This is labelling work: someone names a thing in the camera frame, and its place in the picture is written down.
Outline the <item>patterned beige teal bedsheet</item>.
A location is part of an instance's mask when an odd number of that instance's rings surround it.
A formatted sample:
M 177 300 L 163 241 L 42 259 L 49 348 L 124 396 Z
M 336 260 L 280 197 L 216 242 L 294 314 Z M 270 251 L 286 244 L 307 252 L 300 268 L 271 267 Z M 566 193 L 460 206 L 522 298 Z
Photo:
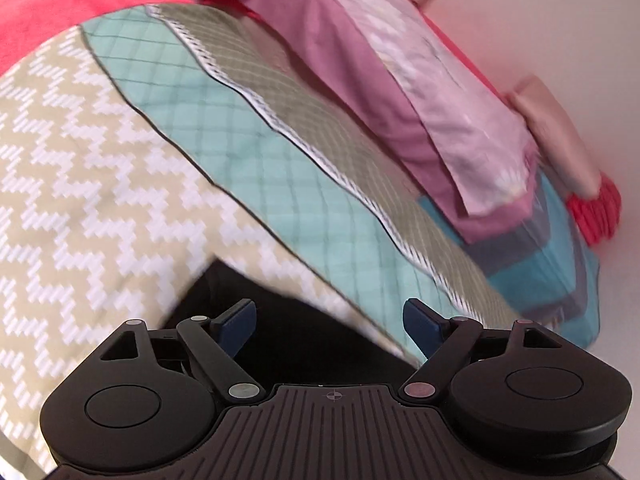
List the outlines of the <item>patterned beige teal bedsheet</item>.
M 114 328 L 165 322 L 220 261 L 408 363 L 402 304 L 507 328 L 515 311 L 344 110 L 241 23 L 133 6 L 1 79 L 1 471 L 53 466 L 46 397 Z

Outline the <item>folded beige blanket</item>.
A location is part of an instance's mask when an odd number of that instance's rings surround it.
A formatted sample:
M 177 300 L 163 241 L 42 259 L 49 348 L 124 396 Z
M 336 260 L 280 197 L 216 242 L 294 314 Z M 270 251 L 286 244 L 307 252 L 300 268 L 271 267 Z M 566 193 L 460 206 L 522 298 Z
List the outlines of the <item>folded beige blanket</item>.
M 564 188 L 583 200 L 594 200 L 602 185 L 601 171 L 574 122 L 549 88 L 536 76 L 521 81 L 510 94 Z

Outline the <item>black pants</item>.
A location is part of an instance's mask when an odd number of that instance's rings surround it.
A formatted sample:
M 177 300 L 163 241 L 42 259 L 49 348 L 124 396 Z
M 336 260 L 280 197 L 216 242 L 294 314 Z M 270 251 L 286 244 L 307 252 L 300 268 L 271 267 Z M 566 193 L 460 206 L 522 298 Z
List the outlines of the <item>black pants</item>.
M 256 330 L 235 361 L 267 390 L 276 385 L 391 385 L 416 368 L 365 336 L 311 307 L 252 282 L 215 260 L 163 322 L 169 330 L 192 315 L 216 318 L 242 299 L 253 300 Z

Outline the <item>teal grey striped pillow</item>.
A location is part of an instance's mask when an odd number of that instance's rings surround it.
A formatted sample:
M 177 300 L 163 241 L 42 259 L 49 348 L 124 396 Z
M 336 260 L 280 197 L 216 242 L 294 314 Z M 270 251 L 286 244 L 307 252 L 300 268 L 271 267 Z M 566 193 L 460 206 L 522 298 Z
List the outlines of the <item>teal grey striped pillow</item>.
M 510 232 L 475 244 L 462 240 L 429 197 L 422 196 L 419 204 L 523 318 L 584 349 L 596 341 L 599 260 L 542 172 L 532 216 Z

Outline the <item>pink floral pillow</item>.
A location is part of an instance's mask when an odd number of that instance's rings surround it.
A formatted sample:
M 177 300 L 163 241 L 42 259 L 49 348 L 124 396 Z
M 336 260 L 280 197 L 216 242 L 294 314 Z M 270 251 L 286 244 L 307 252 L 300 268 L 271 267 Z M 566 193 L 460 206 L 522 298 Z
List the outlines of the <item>pink floral pillow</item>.
M 253 12 L 369 128 L 469 243 L 533 211 L 537 149 L 520 115 L 409 0 L 205 0 Z

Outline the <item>folded red cloth stack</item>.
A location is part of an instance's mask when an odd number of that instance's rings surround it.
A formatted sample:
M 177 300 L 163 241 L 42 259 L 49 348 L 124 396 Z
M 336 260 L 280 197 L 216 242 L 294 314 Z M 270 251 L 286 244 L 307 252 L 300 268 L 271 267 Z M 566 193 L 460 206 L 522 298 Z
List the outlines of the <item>folded red cloth stack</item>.
M 589 247 L 610 240 L 620 226 L 622 196 L 606 174 L 601 174 L 600 190 L 596 198 L 585 200 L 572 194 L 565 201 L 565 206 Z

